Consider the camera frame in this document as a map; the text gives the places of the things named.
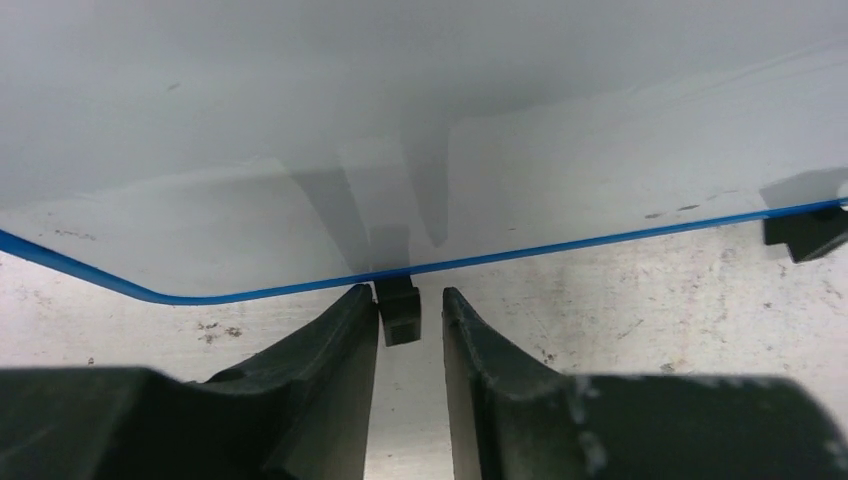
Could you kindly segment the black whiteboard foot right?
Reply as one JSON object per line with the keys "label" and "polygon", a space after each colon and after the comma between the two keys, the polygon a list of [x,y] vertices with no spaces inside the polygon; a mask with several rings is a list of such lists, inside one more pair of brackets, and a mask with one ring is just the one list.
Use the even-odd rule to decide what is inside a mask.
{"label": "black whiteboard foot right", "polygon": [[831,206],[767,218],[763,240],[768,246],[785,245],[796,264],[821,259],[847,243],[847,211]]}

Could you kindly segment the black whiteboard foot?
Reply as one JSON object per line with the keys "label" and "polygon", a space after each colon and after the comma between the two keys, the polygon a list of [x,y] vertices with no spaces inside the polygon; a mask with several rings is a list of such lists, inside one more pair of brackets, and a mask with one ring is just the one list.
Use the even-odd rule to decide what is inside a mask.
{"label": "black whiteboard foot", "polygon": [[763,240],[768,246],[785,245],[796,264],[821,259],[847,243],[847,211],[831,206],[767,218]]}
{"label": "black whiteboard foot", "polygon": [[421,339],[421,297],[410,276],[374,282],[377,306],[383,323],[385,345],[394,347]]}

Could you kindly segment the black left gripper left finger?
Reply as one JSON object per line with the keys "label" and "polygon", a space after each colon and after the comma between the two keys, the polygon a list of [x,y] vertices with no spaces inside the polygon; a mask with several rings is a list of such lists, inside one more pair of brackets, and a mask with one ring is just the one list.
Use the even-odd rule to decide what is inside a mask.
{"label": "black left gripper left finger", "polygon": [[208,381],[142,367],[5,369],[5,479],[359,479],[379,312],[357,284]]}

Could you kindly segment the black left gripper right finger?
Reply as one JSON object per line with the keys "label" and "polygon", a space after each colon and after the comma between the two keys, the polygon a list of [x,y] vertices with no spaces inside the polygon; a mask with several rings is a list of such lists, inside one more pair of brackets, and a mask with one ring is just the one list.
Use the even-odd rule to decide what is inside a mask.
{"label": "black left gripper right finger", "polygon": [[843,479],[847,441],[772,376],[566,374],[443,292],[458,479]]}

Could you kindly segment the black whiteboard foot left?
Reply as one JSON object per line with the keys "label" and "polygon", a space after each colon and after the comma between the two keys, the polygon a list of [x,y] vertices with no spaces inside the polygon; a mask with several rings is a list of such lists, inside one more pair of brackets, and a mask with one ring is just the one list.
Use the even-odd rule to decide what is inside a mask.
{"label": "black whiteboard foot left", "polygon": [[421,297],[410,276],[374,282],[377,306],[383,323],[385,345],[394,347],[421,339]]}

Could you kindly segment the blue framed whiteboard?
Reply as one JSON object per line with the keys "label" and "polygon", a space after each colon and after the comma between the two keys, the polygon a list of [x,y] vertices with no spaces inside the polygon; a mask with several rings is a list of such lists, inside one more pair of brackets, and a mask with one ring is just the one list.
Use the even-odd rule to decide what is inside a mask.
{"label": "blue framed whiteboard", "polygon": [[846,198],[843,1],[1,5],[1,248],[140,300]]}

